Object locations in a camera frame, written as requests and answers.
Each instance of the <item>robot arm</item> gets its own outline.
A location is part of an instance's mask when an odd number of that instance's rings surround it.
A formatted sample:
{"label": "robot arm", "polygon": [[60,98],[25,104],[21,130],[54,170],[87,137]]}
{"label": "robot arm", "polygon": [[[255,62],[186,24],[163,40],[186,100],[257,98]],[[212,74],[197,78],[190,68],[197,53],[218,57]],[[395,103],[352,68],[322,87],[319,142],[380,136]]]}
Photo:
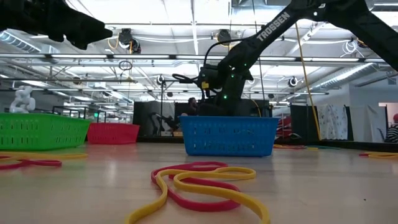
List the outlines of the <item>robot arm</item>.
{"label": "robot arm", "polygon": [[201,69],[199,88],[222,88],[213,103],[224,111],[220,115],[234,115],[246,80],[252,80],[249,69],[262,51],[299,19],[330,22],[350,30],[398,70],[398,33],[371,13],[365,0],[292,0],[257,34],[232,48],[218,66],[205,64]]}
{"label": "robot arm", "polygon": [[63,36],[79,49],[112,36],[105,24],[71,9],[64,0],[0,0],[0,30],[43,34],[54,41]]}

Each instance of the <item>red plastic basket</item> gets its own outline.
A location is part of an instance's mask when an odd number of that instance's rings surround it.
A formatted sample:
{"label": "red plastic basket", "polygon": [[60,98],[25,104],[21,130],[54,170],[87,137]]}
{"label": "red plastic basket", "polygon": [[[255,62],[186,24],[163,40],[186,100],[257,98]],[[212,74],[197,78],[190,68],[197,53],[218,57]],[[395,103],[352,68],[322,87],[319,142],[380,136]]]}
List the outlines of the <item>red plastic basket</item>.
{"label": "red plastic basket", "polygon": [[91,144],[130,144],[137,142],[139,125],[91,123],[87,132]]}

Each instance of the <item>red object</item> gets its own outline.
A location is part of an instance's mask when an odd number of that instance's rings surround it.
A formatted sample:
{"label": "red object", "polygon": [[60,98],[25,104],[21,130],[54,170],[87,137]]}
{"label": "red object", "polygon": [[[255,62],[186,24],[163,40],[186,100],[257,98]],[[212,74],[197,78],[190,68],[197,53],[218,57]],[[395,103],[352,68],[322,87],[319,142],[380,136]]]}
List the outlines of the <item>red object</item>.
{"label": "red object", "polygon": [[[0,156],[1,159],[7,159],[10,158],[9,156]],[[18,163],[15,164],[9,164],[9,165],[1,165],[0,170],[7,170],[7,169],[18,169],[21,167],[27,167],[31,165],[36,165],[36,166],[49,166],[49,167],[61,167],[62,162],[61,161],[55,161],[55,160],[39,160],[39,161],[32,161],[29,159],[19,159]]]}
{"label": "red object", "polygon": [[[166,169],[181,169],[181,170],[189,170],[189,171],[211,171],[220,167],[228,167],[227,164],[223,162],[192,162],[189,164],[182,164],[176,166],[163,167],[161,169],[157,169],[150,174],[150,178],[152,182],[156,184],[156,175],[158,172]],[[206,186],[214,186],[214,187],[222,187],[225,189],[231,189],[240,192],[240,190],[232,185],[224,182],[218,182],[214,180],[205,180],[205,179],[197,179],[197,178],[187,178],[183,180],[184,182],[188,182],[191,184],[199,184]],[[170,188],[168,189],[167,195],[172,198],[179,206],[183,208],[187,208],[194,211],[199,212],[220,212],[220,211],[228,211],[240,206],[240,204],[232,201],[225,200],[222,202],[213,202],[213,203],[205,203],[205,202],[194,202],[191,200],[187,200],[178,194],[176,194]]]}
{"label": "red object", "polygon": [[87,132],[91,144],[130,144],[137,142],[139,125],[91,123]]}

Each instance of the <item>green plastic basket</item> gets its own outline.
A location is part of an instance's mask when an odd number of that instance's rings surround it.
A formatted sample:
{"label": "green plastic basket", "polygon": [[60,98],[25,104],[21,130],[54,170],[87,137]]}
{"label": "green plastic basket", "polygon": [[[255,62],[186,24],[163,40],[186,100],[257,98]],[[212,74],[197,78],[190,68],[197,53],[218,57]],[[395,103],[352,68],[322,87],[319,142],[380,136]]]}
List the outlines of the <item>green plastic basket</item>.
{"label": "green plastic basket", "polygon": [[90,121],[54,114],[0,114],[0,150],[43,151],[82,145]]}

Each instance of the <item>blue basket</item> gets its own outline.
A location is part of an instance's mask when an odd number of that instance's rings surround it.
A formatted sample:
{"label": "blue basket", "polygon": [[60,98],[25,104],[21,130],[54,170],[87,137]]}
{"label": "blue basket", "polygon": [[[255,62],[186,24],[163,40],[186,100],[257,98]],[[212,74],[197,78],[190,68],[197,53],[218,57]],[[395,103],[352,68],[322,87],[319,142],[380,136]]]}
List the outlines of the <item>blue basket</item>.
{"label": "blue basket", "polygon": [[279,118],[181,116],[191,156],[269,156]]}

